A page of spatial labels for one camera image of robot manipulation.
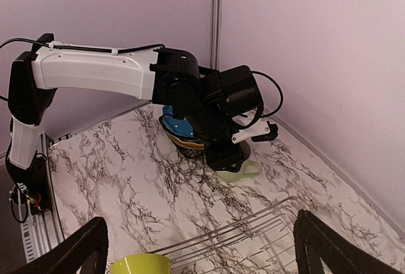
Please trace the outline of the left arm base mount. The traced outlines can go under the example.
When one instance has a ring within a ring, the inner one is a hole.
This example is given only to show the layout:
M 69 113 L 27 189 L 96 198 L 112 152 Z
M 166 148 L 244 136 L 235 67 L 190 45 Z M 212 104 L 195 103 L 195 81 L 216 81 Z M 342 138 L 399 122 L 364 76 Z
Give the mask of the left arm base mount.
M 27 170 L 11 164 L 8 158 L 5 162 L 9 176 L 21 189 L 32 215 L 52 210 L 46 160 L 43 153 L 37 153 Z

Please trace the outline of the blue dotted plate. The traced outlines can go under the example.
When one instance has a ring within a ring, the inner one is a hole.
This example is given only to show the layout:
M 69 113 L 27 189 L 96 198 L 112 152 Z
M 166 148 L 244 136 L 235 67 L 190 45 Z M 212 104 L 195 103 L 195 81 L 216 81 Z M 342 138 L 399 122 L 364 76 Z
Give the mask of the blue dotted plate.
M 194 129 L 185 118 L 180 120 L 174 118 L 172 106 L 162 107 L 162 114 L 159 117 L 159 122 L 169 134 L 174 135 L 179 139 L 188 141 L 198 140 L 194 134 Z

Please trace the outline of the black floral square plate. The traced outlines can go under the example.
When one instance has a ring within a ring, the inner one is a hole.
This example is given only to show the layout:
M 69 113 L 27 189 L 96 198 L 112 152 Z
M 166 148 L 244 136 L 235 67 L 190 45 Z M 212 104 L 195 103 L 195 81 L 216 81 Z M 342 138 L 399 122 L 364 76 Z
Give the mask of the black floral square plate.
M 193 159 L 204 155 L 204 150 L 189 149 L 184 147 L 178 147 L 178 150 L 187 159 Z

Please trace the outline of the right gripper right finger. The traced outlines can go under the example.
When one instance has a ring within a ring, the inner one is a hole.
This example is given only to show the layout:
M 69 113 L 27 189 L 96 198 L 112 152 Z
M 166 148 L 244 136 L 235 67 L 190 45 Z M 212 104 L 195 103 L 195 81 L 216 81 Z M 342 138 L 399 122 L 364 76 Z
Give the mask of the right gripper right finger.
M 345 240 L 312 212 L 300 210 L 294 223 L 296 263 L 299 273 L 399 273 Z

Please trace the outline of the pale green mug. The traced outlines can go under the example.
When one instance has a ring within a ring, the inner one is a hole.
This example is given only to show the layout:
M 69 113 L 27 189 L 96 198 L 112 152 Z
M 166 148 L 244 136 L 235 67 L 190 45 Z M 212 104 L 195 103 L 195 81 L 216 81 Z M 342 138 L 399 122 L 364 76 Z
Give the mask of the pale green mug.
M 251 151 L 246 152 L 246 158 L 242 163 L 240 170 L 237 172 L 231 171 L 215 171 L 216 176 L 225 183 L 234 183 L 244 178 L 256 178 L 263 172 L 263 167 L 257 161 L 251 159 Z

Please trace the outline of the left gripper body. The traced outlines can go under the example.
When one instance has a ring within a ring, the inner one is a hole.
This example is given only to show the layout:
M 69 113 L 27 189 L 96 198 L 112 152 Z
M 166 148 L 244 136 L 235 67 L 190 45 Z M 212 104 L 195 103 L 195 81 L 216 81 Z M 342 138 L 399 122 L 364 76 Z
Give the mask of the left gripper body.
M 236 173 L 244 162 L 244 152 L 240 143 L 220 142 L 204 146 L 206 164 L 213 171 Z

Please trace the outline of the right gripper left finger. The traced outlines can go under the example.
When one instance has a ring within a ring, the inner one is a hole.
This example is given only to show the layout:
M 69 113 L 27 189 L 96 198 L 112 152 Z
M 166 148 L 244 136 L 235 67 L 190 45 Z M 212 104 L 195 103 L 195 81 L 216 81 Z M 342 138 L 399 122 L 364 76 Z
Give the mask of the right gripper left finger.
M 108 255 L 108 228 L 94 217 L 66 240 L 14 273 L 104 273 Z

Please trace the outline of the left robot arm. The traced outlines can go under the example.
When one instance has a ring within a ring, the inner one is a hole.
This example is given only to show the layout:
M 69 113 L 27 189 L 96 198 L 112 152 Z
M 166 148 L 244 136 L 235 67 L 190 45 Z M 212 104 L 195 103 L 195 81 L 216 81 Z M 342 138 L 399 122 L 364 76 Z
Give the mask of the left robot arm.
M 203 143 L 214 171 L 238 171 L 240 143 L 270 132 L 263 99 L 247 66 L 218 72 L 190 52 L 162 44 L 117 49 L 64 44 L 53 34 L 14 60 L 8 89 L 12 116 L 6 167 L 14 182 L 30 177 L 40 124 L 59 88 L 115 92 L 171 106 Z

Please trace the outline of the yellow dotted plate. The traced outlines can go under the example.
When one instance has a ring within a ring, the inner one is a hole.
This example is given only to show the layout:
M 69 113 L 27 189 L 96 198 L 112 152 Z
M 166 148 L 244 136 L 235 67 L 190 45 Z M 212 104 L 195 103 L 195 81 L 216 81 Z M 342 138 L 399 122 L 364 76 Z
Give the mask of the yellow dotted plate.
M 175 145 L 184 149 L 204 150 L 204 144 L 202 143 L 194 142 L 192 140 L 182 140 L 170 134 L 168 134 L 168 137 Z

